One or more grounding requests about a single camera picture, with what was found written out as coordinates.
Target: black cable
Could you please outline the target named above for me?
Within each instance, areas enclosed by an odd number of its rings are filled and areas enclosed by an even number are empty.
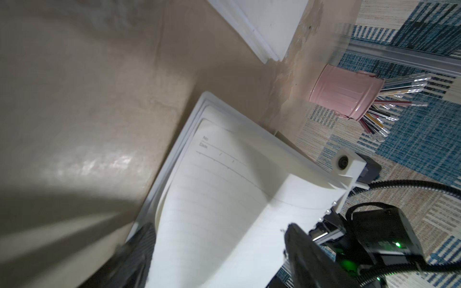
[[[413,187],[413,188],[421,188],[421,189],[428,189],[428,190],[442,192],[444,194],[453,196],[461,200],[461,190],[445,185],[445,184],[440,184],[440,183],[430,182],[430,181],[388,180],[388,181],[374,182],[374,183],[369,184],[368,186],[370,186],[369,190],[365,190],[365,189],[358,188],[358,187],[354,188],[349,193],[349,197],[360,194],[362,192],[376,190],[376,189]]]
[[[389,204],[386,204],[386,203],[382,203],[382,202],[367,202],[367,203],[360,203],[360,204],[357,204],[357,205],[354,205],[352,207],[350,207],[347,212],[346,212],[346,221],[348,223],[351,223],[352,222],[352,213],[354,213],[354,211],[357,209],[357,208],[360,208],[362,206],[375,206],[375,207],[379,207],[379,208],[382,208],[382,209],[387,209],[387,208],[395,208],[395,206],[392,206],[392,205],[389,205]]]
[[[454,187],[440,184],[436,182],[430,181],[422,181],[422,180],[389,180],[389,181],[379,181],[374,182],[368,185],[370,187],[369,190],[362,189],[362,188],[354,188],[350,193],[349,197],[360,194],[362,192],[377,190],[377,189],[386,189],[386,188],[421,188],[421,189],[428,189],[433,191],[438,191],[444,193],[449,196],[453,196],[459,200],[461,200],[461,190],[456,189]],[[365,205],[373,205],[375,203],[363,203],[362,205],[356,205],[353,208],[358,208],[360,206]],[[350,215],[349,218],[352,217],[352,211],[348,211]],[[360,286],[364,286],[368,283],[373,282],[376,277],[383,277],[389,274],[395,273],[403,273],[403,272],[448,272],[448,273],[455,273],[461,272],[461,261],[454,262],[454,263],[447,263],[447,264],[438,264],[438,265],[430,265],[427,263],[409,263],[409,264],[395,264],[395,265],[388,265],[388,266],[375,266],[371,269],[364,271],[361,273],[360,276],[356,278],[359,282]]]
[[[430,265],[426,263],[394,264],[388,266],[375,266],[361,273],[356,281],[360,286],[365,286],[376,280],[377,277],[386,275],[404,273],[404,272],[432,272],[432,273],[456,273],[461,272],[461,261],[448,264]]]

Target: open notebook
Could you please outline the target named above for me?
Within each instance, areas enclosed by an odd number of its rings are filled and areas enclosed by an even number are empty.
[[[157,229],[146,287],[263,288],[284,262],[288,224],[309,231],[346,191],[205,92],[136,221]]]

